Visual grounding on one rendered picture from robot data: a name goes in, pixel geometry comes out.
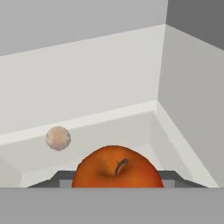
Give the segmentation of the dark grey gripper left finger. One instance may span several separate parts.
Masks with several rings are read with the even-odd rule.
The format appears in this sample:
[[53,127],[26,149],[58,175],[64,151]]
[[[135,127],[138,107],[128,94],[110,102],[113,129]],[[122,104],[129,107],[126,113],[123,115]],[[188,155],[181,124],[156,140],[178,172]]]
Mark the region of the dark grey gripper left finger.
[[31,188],[71,188],[75,171],[57,171],[50,179],[31,185]]

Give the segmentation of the red apple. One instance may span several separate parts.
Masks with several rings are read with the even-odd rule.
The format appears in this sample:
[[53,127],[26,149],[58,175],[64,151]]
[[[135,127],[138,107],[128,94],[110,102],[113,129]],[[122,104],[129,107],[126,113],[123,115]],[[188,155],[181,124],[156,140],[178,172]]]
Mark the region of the red apple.
[[72,187],[163,188],[154,165],[126,147],[109,145],[95,150],[78,165]]

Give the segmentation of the pale brown kiwi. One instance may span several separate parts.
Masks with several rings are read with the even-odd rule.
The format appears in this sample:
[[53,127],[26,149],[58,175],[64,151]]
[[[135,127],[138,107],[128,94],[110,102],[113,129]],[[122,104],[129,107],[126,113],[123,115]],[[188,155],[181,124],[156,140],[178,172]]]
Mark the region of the pale brown kiwi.
[[45,142],[51,149],[63,151],[71,143],[71,135],[64,127],[55,126],[46,133]]

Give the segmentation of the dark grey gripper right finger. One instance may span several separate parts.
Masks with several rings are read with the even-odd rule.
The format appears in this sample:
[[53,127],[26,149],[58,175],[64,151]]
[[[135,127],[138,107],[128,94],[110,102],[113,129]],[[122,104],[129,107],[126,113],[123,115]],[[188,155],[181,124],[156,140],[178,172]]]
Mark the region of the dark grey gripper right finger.
[[159,171],[165,188],[204,188],[203,185],[182,178],[175,171]]

